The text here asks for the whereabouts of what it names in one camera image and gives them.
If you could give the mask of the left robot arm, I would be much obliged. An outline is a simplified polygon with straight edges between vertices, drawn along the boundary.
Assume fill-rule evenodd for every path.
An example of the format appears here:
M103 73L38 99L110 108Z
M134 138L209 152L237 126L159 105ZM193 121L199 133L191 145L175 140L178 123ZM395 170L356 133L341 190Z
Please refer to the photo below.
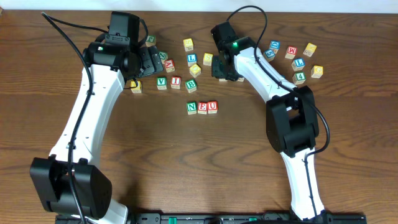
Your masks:
M146 23L114 11L107 30L77 52L80 90L65 129L46 158L36 157L30 177L44 210L57 223L128 223L129 209L112 198L112 183L99 170L101 147L114 104L126 82L162 71L156 47L139 37Z

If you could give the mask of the red U block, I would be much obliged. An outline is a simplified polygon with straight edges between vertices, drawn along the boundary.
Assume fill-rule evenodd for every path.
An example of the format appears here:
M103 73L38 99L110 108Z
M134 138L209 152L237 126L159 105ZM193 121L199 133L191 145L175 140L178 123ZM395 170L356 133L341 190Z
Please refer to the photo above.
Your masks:
M209 101L207 103L208 114L215 114L218 112L218 102L217 101Z

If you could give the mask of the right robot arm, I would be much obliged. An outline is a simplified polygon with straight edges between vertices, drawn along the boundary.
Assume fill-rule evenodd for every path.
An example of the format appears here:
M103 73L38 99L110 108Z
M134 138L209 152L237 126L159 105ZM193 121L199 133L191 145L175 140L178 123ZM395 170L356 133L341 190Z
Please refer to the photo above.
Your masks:
M317 221L324 211L315 174L319 135L317 109L309 87L298 88L264 58L250 37L238 37L226 21L211 30L219 55L213 58L216 78L245 78L266 104L266 135L287 169L291 211L301 221Z

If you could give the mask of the red E block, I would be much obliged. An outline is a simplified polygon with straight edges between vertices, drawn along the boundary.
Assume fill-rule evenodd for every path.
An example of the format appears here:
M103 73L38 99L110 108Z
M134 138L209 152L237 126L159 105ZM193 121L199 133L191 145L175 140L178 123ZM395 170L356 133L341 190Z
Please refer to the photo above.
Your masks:
M197 109L198 114L208 114L208 107L206 102L199 102L198 103L198 109Z

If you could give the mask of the green N block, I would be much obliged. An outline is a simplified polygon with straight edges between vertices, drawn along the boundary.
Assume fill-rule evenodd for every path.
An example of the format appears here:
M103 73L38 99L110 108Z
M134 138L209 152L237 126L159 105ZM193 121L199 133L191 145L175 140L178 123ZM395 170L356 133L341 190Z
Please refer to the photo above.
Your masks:
M197 114L197 103L195 101L187 103L187 113Z

